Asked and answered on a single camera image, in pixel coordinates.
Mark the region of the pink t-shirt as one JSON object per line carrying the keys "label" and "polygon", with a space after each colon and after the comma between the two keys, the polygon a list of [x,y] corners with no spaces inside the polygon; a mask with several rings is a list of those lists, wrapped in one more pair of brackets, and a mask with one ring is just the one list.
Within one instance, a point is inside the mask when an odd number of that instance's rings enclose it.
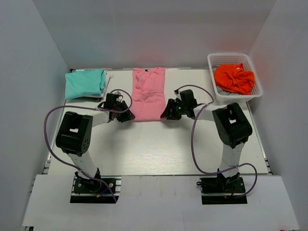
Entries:
{"label": "pink t-shirt", "polygon": [[166,69],[133,69],[132,107],[134,122],[153,122],[161,120],[166,108],[165,77]]}

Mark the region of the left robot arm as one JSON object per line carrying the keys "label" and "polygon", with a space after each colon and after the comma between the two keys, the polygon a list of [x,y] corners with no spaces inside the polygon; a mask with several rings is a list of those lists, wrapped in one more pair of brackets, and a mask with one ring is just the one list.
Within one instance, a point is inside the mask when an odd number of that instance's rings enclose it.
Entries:
{"label": "left robot arm", "polygon": [[123,123],[134,118],[120,92],[108,93],[104,102],[86,114],[71,111],[64,114],[56,146],[71,158],[78,168],[77,177],[86,179],[85,186],[91,192],[97,192],[102,186],[99,169],[89,153],[92,128],[115,119]]}

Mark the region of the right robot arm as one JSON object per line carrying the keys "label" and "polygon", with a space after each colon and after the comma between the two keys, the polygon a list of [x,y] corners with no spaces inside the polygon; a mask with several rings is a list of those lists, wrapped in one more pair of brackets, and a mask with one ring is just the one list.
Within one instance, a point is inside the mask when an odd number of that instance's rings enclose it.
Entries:
{"label": "right robot arm", "polygon": [[[235,186],[234,179],[239,177],[241,152],[249,136],[252,135],[252,126],[238,103],[219,107],[213,105],[213,98],[208,103],[197,103],[192,90],[176,90],[175,93],[177,97],[168,100],[160,117],[180,120],[185,115],[194,120],[191,131],[191,152],[196,168],[206,175],[221,175],[222,177],[217,180],[218,188],[223,192],[230,191]],[[214,122],[223,143],[221,163],[216,172],[205,172],[197,164],[193,143],[197,120]]]}

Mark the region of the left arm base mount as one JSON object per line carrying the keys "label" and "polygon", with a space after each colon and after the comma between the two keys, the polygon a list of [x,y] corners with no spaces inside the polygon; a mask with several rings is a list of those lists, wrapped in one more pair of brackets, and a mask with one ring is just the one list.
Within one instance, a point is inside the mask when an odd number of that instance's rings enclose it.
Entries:
{"label": "left arm base mount", "polygon": [[[120,176],[101,176],[115,199],[118,200],[121,190]],[[75,172],[73,186],[70,196],[71,204],[115,204],[112,194],[108,187],[102,182],[82,178],[78,172]]]}

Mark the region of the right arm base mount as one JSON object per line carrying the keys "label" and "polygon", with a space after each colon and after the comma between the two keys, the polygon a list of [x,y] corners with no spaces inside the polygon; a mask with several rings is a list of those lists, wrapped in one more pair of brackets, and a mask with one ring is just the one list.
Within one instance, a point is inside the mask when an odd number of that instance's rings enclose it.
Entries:
{"label": "right arm base mount", "polygon": [[247,204],[242,177],[224,187],[218,178],[200,178],[196,183],[201,189],[202,205],[244,205]]}

